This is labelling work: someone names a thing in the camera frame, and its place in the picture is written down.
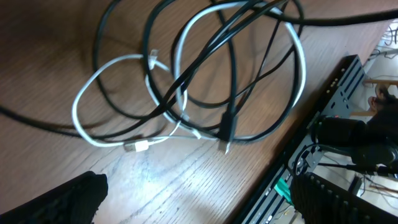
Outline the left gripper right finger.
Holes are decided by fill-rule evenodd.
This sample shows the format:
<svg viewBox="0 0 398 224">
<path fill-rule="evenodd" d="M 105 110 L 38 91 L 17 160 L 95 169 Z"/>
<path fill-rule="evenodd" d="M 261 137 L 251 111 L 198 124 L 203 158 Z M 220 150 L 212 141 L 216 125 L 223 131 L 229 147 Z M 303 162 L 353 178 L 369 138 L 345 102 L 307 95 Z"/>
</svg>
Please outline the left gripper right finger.
<svg viewBox="0 0 398 224">
<path fill-rule="evenodd" d="M 305 223 L 397 224 L 395 215 L 310 172 L 292 179 L 290 193 Z"/>
</svg>

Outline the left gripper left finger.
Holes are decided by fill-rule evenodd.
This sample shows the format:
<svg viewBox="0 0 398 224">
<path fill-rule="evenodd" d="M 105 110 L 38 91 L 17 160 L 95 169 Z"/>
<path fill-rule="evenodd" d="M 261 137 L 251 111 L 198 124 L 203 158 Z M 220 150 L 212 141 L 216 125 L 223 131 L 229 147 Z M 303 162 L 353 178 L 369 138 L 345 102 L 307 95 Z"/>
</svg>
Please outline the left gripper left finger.
<svg viewBox="0 0 398 224">
<path fill-rule="evenodd" d="M 107 194 L 107 176 L 87 171 L 1 214 L 1 223 L 91 224 Z"/>
</svg>

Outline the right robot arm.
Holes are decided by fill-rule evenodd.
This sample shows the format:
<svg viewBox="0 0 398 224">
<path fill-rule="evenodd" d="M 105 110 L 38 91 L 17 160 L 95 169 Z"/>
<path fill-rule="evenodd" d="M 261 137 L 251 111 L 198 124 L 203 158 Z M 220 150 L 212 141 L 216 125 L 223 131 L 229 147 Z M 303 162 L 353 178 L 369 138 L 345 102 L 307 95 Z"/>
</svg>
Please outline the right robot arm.
<svg viewBox="0 0 398 224">
<path fill-rule="evenodd" d="M 351 158 L 345 169 L 377 175 L 397 175 L 397 105 L 385 106 L 368 122 L 321 116 L 312 141 L 323 150 Z"/>
</svg>

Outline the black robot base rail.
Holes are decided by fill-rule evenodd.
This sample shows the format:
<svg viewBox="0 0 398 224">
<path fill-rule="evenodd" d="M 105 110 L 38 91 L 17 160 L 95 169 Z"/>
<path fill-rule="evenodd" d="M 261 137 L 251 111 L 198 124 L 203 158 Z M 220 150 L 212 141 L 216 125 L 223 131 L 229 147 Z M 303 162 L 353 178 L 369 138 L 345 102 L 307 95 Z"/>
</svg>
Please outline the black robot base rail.
<svg viewBox="0 0 398 224">
<path fill-rule="evenodd" d="M 364 76 L 358 55 L 341 59 L 313 108 L 292 137 L 282 144 L 283 150 L 228 218 L 228 223 L 272 223 L 277 218 L 279 210 L 288 205 L 295 158 L 302 148 L 313 144 L 311 131 L 316 120 L 322 116 L 349 118 L 354 109 L 350 98 Z"/>
</svg>

